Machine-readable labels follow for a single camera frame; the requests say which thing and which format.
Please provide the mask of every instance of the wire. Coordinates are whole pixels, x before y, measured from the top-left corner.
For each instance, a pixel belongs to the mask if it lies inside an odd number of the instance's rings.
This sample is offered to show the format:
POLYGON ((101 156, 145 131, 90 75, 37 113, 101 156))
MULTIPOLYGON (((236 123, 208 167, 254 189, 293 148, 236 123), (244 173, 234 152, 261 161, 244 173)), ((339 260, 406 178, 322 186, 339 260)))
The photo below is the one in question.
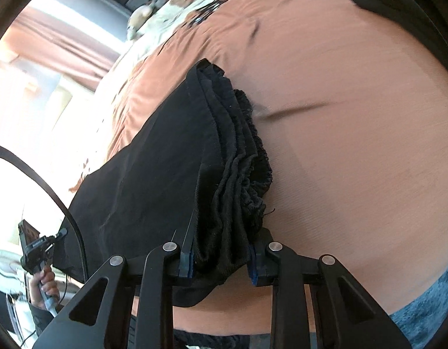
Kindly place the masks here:
POLYGON ((67 283, 69 283, 69 276, 67 275, 67 273, 65 274, 65 290, 64 290, 64 295, 62 295, 62 298, 60 298, 59 303, 57 304, 58 306, 60 306, 60 304, 62 303, 62 301, 65 298, 65 295, 67 293, 67 283))
POLYGON ((18 170, 23 172, 25 175, 30 177, 33 181, 35 181, 47 194, 51 197, 51 199, 56 203, 57 207, 59 207, 60 211, 64 213, 64 216, 67 218, 68 222, 73 228, 73 232, 77 237, 77 243, 80 250, 80 258, 81 258, 81 268, 83 271, 83 279, 84 283, 88 280, 88 261, 86 260, 86 251, 85 244, 83 243, 83 238, 81 236, 81 232, 77 222, 73 218, 72 214, 65 207, 64 203, 60 200, 57 194, 53 189, 44 181, 27 163, 25 163, 18 156, 10 152, 8 149, 0 146, 0 159, 5 160, 15 166, 18 170))
POLYGON ((33 332, 31 332, 31 333, 30 333, 30 334, 23 340, 22 344, 20 345, 20 349, 23 348, 23 346, 25 345, 25 342, 26 342, 31 336, 33 336, 35 333, 36 333, 36 330, 34 330, 33 332))
POLYGON ((0 269, 0 276, 8 279, 16 279, 20 281, 20 279, 17 277, 17 275, 7 275, 3 270, 0 269))

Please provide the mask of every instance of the human hand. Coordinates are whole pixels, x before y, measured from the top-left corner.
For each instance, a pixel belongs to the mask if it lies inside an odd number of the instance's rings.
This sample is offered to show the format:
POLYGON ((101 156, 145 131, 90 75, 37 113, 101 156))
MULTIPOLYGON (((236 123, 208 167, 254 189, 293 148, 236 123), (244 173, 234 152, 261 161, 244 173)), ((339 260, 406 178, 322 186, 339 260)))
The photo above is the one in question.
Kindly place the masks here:
POLYGON ((46 265, 39 273, 35 273, 30 279, 30 298, 31 304, 40 309, 46 309, 45 301, 39 291, 39 283, 42 284, 42 290, 46 295, 54 296, 56 299, 60 299, 59 289, 55 281, 56 275, 52 271, 51 267, 46 265))

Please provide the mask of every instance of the wrinkled fabric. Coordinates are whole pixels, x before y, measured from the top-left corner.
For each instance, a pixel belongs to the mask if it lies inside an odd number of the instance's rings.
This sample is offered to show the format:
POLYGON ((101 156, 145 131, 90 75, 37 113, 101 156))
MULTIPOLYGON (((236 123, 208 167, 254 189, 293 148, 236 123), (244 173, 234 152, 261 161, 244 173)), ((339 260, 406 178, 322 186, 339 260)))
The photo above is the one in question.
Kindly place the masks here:
MULTIPOLYGON (((97 122, 97 130, 88 139, 89 151, 80 156, 79 165, 82 173, 79 184, 89 173, 98 170, 106 162, 106 152, 109 141, 112 138, 112 116, 113 107, 120 97, 119 90, 130 78, 135 65, 147 58, 161 44, 165 43, 174 30, 186 19, 190 12, 208 5, 213 0, 170 0, 158 12, 153 14, 146 23, 138 30, 140 37, 129 50, 121 55, 106 77, 103 78, 96 89, 94 100, 96 106, 92 110, 92 120, 97 122), (89 160, 88 166, 82 167, 89 160)), ((79 185, 72 188, 72 192, 78 190, 79 185)))
MULTIPOLYGON (((131 73, 109 156, 208 58, 254 104, 274 172, 264 197, 274 239, 310 257, 332 253, 390 314, 422 295, 448 268, 448 71, 351 0, 225 0, 189 26, 196 16, 131 73)), ((242 277, 193 319, 184 311, 181 329, 269 332, 270 291, 242 277)))
MULTIPOLYGON (((75 195, 69 210, 85 242, 89 275, 114 254, 146 256, 173 239, 182 247, 179 232, 188 231, 201 287, 188 295, 180 289, 175 303, 198 303, 248 261, 271 181, 248 99, 221 69, 200 61, 132 143, 75 195)), ((67 220, 62 227, 69 234, 55 246, 53 264, 80 280, 76 237, 67 220)))

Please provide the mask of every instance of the black cloth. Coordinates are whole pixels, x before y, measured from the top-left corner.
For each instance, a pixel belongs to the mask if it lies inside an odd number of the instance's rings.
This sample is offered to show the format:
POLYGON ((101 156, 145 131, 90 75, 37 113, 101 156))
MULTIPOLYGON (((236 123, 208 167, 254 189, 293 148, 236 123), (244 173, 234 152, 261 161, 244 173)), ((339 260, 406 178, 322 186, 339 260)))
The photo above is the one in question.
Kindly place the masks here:
MULTIPOLYGON (((29 306, 35 323, 36 334, 40 336, 41 332, 52 322, 53 316, 48 311, 39 309, 32 304, 29 304, 29 306)), ((127 349, 134 348, 135 329, 136 317, 131 316, 127 349)), ((173 330, 173 335, 175 349, 186 349, 186 345, 212 349, 248 349, 249 347, 249 336, 209 336, 207 334, 188 333, 180 330, 173 330)))
POLYGON ((7 295, 0 291, 0 322, 9 332, 15 333, 12 321, 10 320, 9 310, 7 309, 7 295))
POLYGON ((448 26, 428 0, 352 0, 359 7, 400 24, 448 71, 448 26))
MULTIPOLYGON (((131 144, 88 175, 69 210, 83 236, 91 276, 109 257, 147 255, 193 234, 194 287, 174 288, 174 305, 200 302, 249 259, 262 226, 272 173, 245 94, 201 60, 146 121, 131 144)), ((53 264, 82 280, 76 237, 53 264)))

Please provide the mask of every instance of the bright window light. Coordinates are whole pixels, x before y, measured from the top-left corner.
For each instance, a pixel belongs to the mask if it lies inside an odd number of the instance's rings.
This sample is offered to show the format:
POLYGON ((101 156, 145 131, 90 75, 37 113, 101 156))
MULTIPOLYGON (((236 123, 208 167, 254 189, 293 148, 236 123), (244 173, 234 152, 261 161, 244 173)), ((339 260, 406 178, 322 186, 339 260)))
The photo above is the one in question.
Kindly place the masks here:
POLYGON ((31 0, 29 6, 64 21, 105 46, 122 53, 125 44, 103 28, 56 0, 31 0))

